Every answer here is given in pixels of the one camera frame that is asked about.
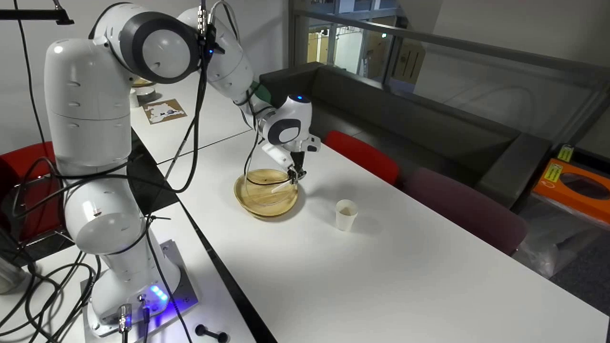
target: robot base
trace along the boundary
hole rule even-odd
[[[189,274],[185,272],[185,262],[183,262],[183,257],[179,255],[175,241],[168,239],[168,241],[160,243],[160,247],[168,255],[168,258],[171,262],[175,262],[175,266],[179,268],[181,278],[179,278],[179,283],[173,291],[173,298],[175,298],[179,312],[185,316],[185,312],[191,310],[198,302],[198,297],[196,297],[194,287],[189,279]],[[150,318],[147,323],[145,321],[133,323],[133,327],[130,329],[130,340],[139,340],[145,335],[152,335],[154,331],[160,331],[162,327],[171,323],[175,318],[177,318],[177,312],[175,312],[173,304],[170,302],[162,314]],[[99,323],[91,306],[88,306],[84,310],[84,333],[86,333],[86,340],[89,340],[89,343],[114,343],[114,340],[122,338],[118,333],[118,325],[116,323],[114,325]]]

